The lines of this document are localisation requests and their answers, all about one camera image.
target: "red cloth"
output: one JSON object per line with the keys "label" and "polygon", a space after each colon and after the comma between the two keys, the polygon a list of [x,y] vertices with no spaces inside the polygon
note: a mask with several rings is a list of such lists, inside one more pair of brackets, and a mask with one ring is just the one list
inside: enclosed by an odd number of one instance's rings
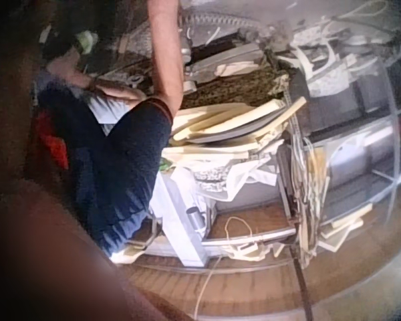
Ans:
{"label": "red cloth", "polygon": [[62,169],[68,170],[67,147],[63,139],[54,136],[52,120],[46,112],[40,112],[34,120],[34,132],[50,152],[52,159]]}

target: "man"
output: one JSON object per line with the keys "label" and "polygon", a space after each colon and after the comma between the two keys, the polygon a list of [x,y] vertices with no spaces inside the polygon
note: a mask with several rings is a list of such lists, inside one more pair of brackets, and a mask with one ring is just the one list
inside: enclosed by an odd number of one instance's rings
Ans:
{"label": "man", "polygon": [[[110,251],[122,234],[120,230],[113,236],[114,228],[118,230],[114,224],[130,219],[113,209],[109,209],[111,217],[99,218],[98,209],[113,204],[95,198],[95,193],[104,189],[102,183],[113,187],[119,197],[122,191],[129,194],[123,199],[133,213],[148,206],[161,148],[182,100],[178,1],[147,1],[154,48],[153,99],[133,107],[108,136],[100,135],[97,122],[86,122],[99,142],[86,136],[76,139],[65,131],[74,127],[66,127],[64,121],[56,124],[58,139],[63,139],[73,158],[69,171],[79,173],[81,179],[86,173],[94,178],[95,189],[89,188],[87,195],[82,193],[76,201],[71,197],[69,203],[63,197],[66,189],[57,175],[57,163],[47,157],[48,150],[42,153],[38,148],[40,152],[33,155],[31,147],[44,145],[29,146],[29,93],[37,65],[34,53],[53,2],[10,2],[17,6],[3,10],[6,16],[10,12],[6,23],[0,20],[0,320],[14,315],[18,320],[184,320],[184,314],[160,298],[127,284],[95,244]],[[48,105],[53,117],[70,120],[68,116],[75,115],[60,113],[73,108],[94,118],[86,104],[65,88],[51,88],[42,95],[41,103]],[[53,142],[53,137],[43,139]],[[78,169],[86,160],[91,168]],[[112,178],[107,178],[112,167]],[[117,176],[116,168],[125,179]],[[112,179],[117,186],[107,185]],[[80,209],[88,209],[94,219],[83,217]],[[97,221],[101,219],[108,225]]]}

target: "green object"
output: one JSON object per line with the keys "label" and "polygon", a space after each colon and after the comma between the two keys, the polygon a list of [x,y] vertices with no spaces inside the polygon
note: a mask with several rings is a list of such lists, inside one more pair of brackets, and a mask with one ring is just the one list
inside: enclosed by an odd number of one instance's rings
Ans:
{"label": "green object", "polygon": [[172,163],[165,159],[165,158],[161,158],[160,159],[160,165],[159,165],[159,171],[160,172],[166,172],[168,169],[170,169],[172,166]]}
{"label": "green object", "polygon": [[83,48],[82,54],[86,55],[90,54],[92,48],[94,48],[94,46],[98,42],[98,35],[96,33],[86,30],[78,33],[76,35],[76,39],[79,41],[80,46]]}

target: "electrical wire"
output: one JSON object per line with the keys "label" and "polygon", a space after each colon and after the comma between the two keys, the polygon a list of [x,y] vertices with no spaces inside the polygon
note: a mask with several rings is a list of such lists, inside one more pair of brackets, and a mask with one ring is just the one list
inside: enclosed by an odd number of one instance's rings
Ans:
{"label": "electrical wire", "polygon": [[220,26],[218,26],[218,27],[215,29],[213,35],[210,36],[210,38],[207,40],[207,42],[205,42],[205,45],[209,45],[210,42],[212,42],[212,40],[214,40],[214,38],[219,34],[220,29],[221,29]]}
{"label": "electrical wire", "polygon": [[205,289],[207,288],[207,284],[209,282],[209,280],[211,279],[211,276],[214,273],[215,268],[217,267],[217,265],[220,263],[221,259],[223,256],[220,256],[218,258],[218,260],[214,263],[213,268],[211,269],[211,271],[209,272],[207,279],[205,280],[205,283],[203,284],[202,289],[200,290],[199,296],[198,296],[198,300],[196,301],[196,306],[194,307],[194,313],[193,313],[193,320],[197,320],[198,318],[198,311],[199,311],[199,306],[201,304],[201,300],[202,300],[202,296],[203,296],[203,292],[205,292]]}
{"label": "electrical wire", "polygon": [[251,229],[251,226],[249,226],[249,224],[247,223],[247,221],[245,221],[244,219],[241,219],[240,217],[236,217],[236,216],[230,216],[227,221],[226,221],[226,225],[225,225],[225,232],[226,232],[226,238],[227,241],[229,242],[230,245],[230,237],[229,237],[229,230],[227,229],[227,227],[229,226],[229,223],[232,219],[236,219],[237,221],[240,221],[242,223],[245,224],[246,227],[248,227],[249,230],[249,237],[253,236],[253,229]]}
{"label": "electrical wire", "polygon": [[[247,223],[247,221],[245,221],[244,219],[241,219],[240,217],[236,217],[236,216],[230,216],[225,224],[225,232],[226,232],[226,238],[227,241],[229,242],[230,245],[230,236],[229,236],[229,230],[227,229],[227,227],[229,226],[229,223],[232,219],[235,219],[237,221],[240,221],[242,223],[245,224],[245,226],[248,228],[249,230],[249,236],[252,237],[253,236],[253,229],[251,229],[251,226],[249,226],[249,224]],[[205,283],[203,284],[202,290],[199,293],[199,297],[198,300],[196,301],[196,306],[194,308],[194,313],[193,313],[193,319],[196,320],[198,317],[198,310],[199,310],[199,305],[201,304],[201,300],[202,300],[202,296],[203,296],[203,292],[205,292],[205,289],[207,288],[207,284],[209,282],[209,280],[211,279],[211,276],[213,275],[215,268],[218,266],[218,264],[220,263],[221,259],[223,258],[223,255],[220,256],[218,258],[218,260],[215,262],[213,268],[211,269],[211,271],[208,274],[207,279],[205,280]]]}

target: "dark shorts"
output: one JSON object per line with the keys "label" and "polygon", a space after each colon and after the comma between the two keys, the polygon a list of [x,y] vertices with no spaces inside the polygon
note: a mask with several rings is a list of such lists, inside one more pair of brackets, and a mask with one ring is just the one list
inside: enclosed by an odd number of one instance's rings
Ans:
{"label": "dark shorts", "polygon": [[39,105],[67,148],[77,220],[108,255],[120,251],[148,211],[172,126],[167,107],[146,100],[106,136],[86,103],[62,84],[42,90]]}

